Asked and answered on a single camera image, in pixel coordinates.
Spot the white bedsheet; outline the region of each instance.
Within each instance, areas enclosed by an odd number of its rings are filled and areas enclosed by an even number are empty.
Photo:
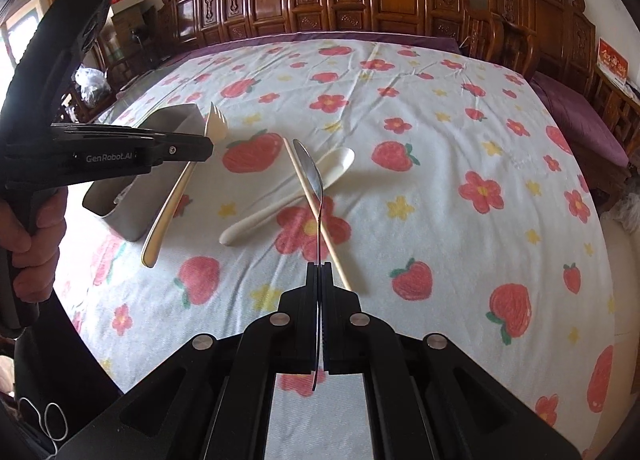
[[[194,334],[241,332],[303,284],[315,229],[302,202],[218,243],[297,189],[282,135],[315,156],[356,153],[326,214],[364,312],[417,338],[442,332],[589,446],[614,341],[607,251],[580,169],[521,77],[394,44],[278,43],[190,60],[116,123],[211,101],[230,135],[196,167],[153,270],[142,242],[82,209],[86,185],[71,191],[56,291],[123,390]],[[278,377],[267,458],[371,456],[359,377],[321,374],[313,394],[309,377]]]

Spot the finger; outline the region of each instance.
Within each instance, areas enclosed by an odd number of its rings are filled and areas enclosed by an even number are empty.
[[[39,228],[52,227],[63,220],[65,217],[68,193],[68,188],[61,187],[55,195],[44,202],[38,211],[38,218],[36,219],[36,225]]]
[[[9,204],[0,199],[0,247],[11,252],[26,252],[31,247],[31,237],[15,217]]]
[[[47,263],[58,250],[60,242],[66,232],[66,222],[63,220],[53,227],[38,229],[31,237],[31,249],[27,252],[14,252],[14,267],[41,266]]]
[[[18,274],[14,281],[15,295],[20,299],[33,299],[33,297],[47,299],[51,293],[49,285],[56,276],[56,266],[60,252],[56,250],[53,257],[44,265],[30,266]]]

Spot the wooden chopstick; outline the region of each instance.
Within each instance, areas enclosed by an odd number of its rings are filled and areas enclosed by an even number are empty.
[[[305,192],[306,201],[309,203],[309,207],[311,207],[311,212],[316,217],[316,220],[318,220],[318,208],[316,207],[316,201],[315,201],[316,196],[314,195],[314,193],[311,192],[311,189],[309,189],[309,184],[306,180],[305,175],[302,173],[302,170],[300,169],[300,164],[298,163],[298,159],[296,158],[296,155],[293,153],[293,150],[291,149],[291,145],[289,144],[289,141],[285,137],[282,137],[282,140],[284,142],[284,147],[286,148],[287,153],[289,153],[289,158],[291,159],[291,163],[293,164],[293,169],[296,170],[296,175],[298,176],[298,180],[300,180],[302,191]],[[338,271],[338,275],[340,276],[342,285],[346,290],[349,290],[350,292],[352,292],[353,289],[351,289],[349,280],[347,280],[347,275],[344,273],[344,269],[342,268],[342,263],[340,262],[340,259],[338,259],[338,254],[335,252],[334,243],[331,241],[331,236],[329,235],[329,231],[326,230],[326,227],[324,226],[324,222],[321,223],[320,230],[322,233],[322,237],[324,238],[324,242],[326,243],[326,247],[327,249],[329,249],[329,254],[331,255],[332,261],[334,262],[334,266]]]

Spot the purple fabric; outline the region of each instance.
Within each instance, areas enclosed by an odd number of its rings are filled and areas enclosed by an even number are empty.
[[[587,99],[540,72],[533,75],[530,84],[565,138],[589,148],[617,166],[626,167],[629,158],[624,148]]]
[[[372,41],[376,43],[395,43],[399,45],[415,46],[417,48],[430,48],[432,50],[440,50],[441,52],[449,52],[452,54],[462,55],[460,48],[455,39],[450,37],[428,37],[428,36],[412,36],[411,34],[392,34],[385,32],[298,32],[296,34],[276,34],[275,36],[254,37],[251,39],[241,39],[238,41],[229,41],[228,43],[220,43],[217,45],[207,46],[192,50],[186,54],[180,54],[164,63],[164,66],[175,64],[177,62],[185,62],[189,59],[202,57],[205,55],[219,54],[227,50],[235,48],[244,48],[245,46],[260,46],[269,43],[278,43],[286,41],[306,41],[308,39],[356,39],[359,41]]]

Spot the silver bolt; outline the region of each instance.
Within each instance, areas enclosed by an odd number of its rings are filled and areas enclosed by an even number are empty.
[[[434,350],[442,350],[447,347],[447,338],[440,334],[431,334],[427,337],[427,344],[429,348]]]
[[[196,335],[191,341],[191,345],[196,350],[208,350],[213,345],[213,339],[208,335]]]
[[[276,312],[269,318],[269,321],[274,326],[286,326],[289,324],[289,321],[291,321],[291,318],[289,317],[289,314]]]
[[[367,314],[357,312],[355,314],[351,314],[349,321],[354,326],[366,326],[370,323],[371,319],[369,319],[369,316]]]

